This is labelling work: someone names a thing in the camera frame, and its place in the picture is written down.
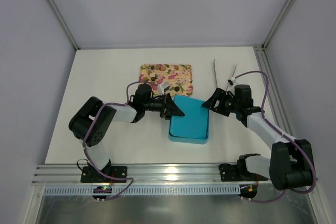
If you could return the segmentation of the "teal tin lid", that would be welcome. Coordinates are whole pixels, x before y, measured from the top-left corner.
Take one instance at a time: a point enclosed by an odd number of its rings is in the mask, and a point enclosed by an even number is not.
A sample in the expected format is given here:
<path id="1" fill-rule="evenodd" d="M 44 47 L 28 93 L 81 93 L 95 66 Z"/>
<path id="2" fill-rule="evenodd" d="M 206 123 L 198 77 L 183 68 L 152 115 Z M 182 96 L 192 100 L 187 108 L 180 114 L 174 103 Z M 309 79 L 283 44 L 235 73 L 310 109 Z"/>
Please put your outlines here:
<path id="1" fill-rule="evenodd" d="M 207 142 L 209 110 L 202 107 L 204 102 L 187 96 L 175 96 L 174 103 L 185 115 L 171 117 L 170 141 L 191 144 Z"/>

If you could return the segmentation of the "teal tin box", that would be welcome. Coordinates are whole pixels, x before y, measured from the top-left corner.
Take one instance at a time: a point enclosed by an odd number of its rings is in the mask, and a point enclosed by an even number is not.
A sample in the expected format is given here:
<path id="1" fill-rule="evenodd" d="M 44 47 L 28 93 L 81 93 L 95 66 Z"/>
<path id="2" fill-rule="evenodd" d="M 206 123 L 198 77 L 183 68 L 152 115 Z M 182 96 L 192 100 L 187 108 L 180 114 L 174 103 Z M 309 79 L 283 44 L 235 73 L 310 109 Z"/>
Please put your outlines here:
<path id="1" fill-rule="evenodd" d="M 173 116 L 170 120 L 169 140 L 204 145 L 209 137 L 209 115 Z"/>

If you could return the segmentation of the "metal tongs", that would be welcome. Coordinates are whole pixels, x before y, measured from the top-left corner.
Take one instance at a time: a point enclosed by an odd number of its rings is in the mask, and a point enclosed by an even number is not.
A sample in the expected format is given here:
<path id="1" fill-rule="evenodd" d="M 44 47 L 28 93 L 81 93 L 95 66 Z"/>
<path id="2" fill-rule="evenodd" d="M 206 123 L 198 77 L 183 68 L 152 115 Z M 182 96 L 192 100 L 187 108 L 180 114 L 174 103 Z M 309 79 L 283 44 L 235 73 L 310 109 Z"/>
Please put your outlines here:
<path id="1" fill-rule="evenodd" d="M 234 85 L 234 81 L 232 79 L 235 76 L 237 66 L 238 66 L 238 63 L 235 63 L 232 67 L 230 77 L 226 81 L 226 86 L 224 88 L 225 91 L 228 91 Z M 213 59 L 212 67 L 213 67 L 214 84 L 215 84 L 216 88 L 219 88 L 218 74 L 217 74 L 216 59 L 215 58 Z"/>

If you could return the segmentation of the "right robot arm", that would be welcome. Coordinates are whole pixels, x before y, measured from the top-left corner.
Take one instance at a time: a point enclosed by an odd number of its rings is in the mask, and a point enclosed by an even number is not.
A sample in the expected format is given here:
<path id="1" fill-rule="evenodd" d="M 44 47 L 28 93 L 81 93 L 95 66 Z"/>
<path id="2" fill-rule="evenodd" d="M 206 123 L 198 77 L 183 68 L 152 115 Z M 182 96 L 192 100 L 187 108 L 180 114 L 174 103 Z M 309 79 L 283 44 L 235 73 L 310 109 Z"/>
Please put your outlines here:
<path id="1" fill-rule="evenodd" d="M 317 181 L 310 143 L 286 134 L 268 120 L 264 110 L 254 105 L 249 85 L 239 84 L 234 92 L 217 88 L 212 96 L 210 110 L 229 116 L 235 114 L 242 125 L 253 131 L 269 148 L 270 158 L 260 154 L 245 154 L 239 164 L 246 174 L 257 174 L 271 180 L 277 190 L 306 187 L 311 192 Z"/>

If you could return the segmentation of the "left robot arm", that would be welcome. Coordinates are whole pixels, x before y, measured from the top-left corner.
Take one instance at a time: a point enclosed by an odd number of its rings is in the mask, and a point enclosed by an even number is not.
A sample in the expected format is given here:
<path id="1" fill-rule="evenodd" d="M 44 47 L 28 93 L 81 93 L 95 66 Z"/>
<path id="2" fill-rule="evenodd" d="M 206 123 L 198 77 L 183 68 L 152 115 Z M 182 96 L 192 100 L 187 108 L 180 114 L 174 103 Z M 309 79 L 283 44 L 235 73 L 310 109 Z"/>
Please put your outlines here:
<path id="1" fill-rule="evenodd" d="M 125 104 L 104 103 L 90 97 L 69 122 L 75 138 L 81 140 L 84 154 L 91 169 L 105 173 L 110 159 L 102 140 L 111 122 L 137 123 L 147 111 L 158 112 L 170 122 L 169 139 L 173 142 L 205 144 L 209 137 L 209 111 L 215 111 L 219 99 L 212 95 L 207 101 L 183 96 L 173 99 L 169 85 L 158 85 L 159 95 L 154 95 L 155 83 L 138 81 L 134 95 L 127 95 Z"/>

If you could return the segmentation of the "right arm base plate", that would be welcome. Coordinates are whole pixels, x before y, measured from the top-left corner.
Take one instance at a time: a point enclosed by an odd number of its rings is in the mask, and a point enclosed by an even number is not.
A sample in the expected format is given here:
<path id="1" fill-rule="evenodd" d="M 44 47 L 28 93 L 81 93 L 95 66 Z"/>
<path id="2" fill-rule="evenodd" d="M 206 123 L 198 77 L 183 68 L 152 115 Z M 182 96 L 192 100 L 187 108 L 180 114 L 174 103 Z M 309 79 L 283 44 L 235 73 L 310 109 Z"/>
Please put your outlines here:
<path id="1" fill-rule="evenodd" d="M 264 176 L 247 171 L 246 165 L 223 163 L 218 166 L 222 182 L 267 181 Z"/>

